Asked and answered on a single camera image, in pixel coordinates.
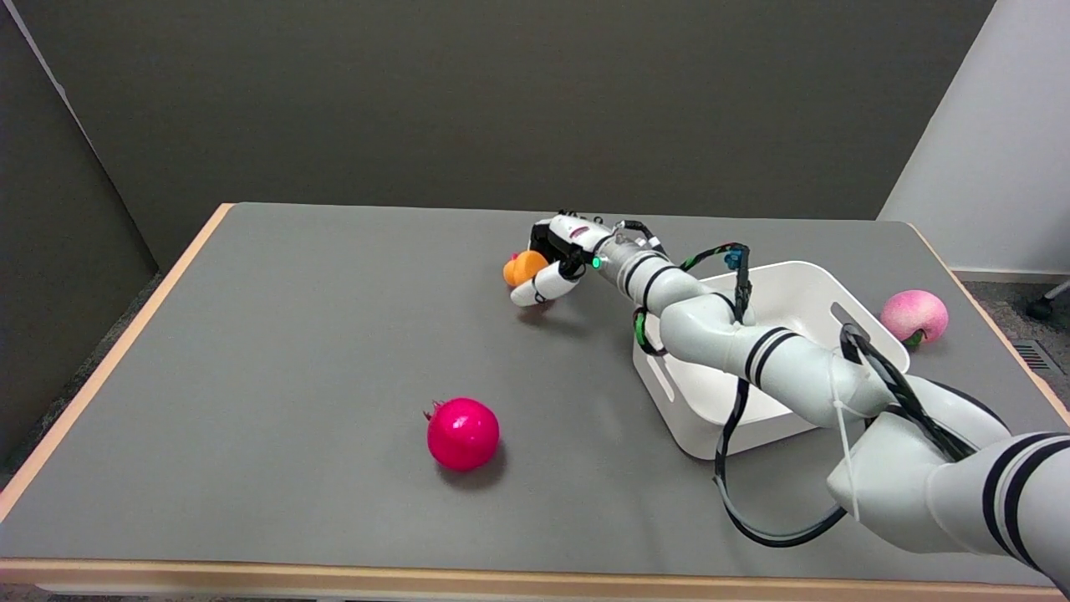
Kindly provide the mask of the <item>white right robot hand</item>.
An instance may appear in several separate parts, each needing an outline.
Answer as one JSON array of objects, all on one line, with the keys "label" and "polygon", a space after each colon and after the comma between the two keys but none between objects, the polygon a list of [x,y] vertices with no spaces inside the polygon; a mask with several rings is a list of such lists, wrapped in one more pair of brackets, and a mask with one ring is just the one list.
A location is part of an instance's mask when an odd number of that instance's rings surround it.
[{"label": "white right robot hand", "polygon": [[601,267],[599,250],[612,236],[613,229],[599,217],[588,220],[569,211],[532,225],[528,251],[542,257],[547,264],[519,278],[513,285],[513,304],[528,308],[570,293],[586,271]]}]

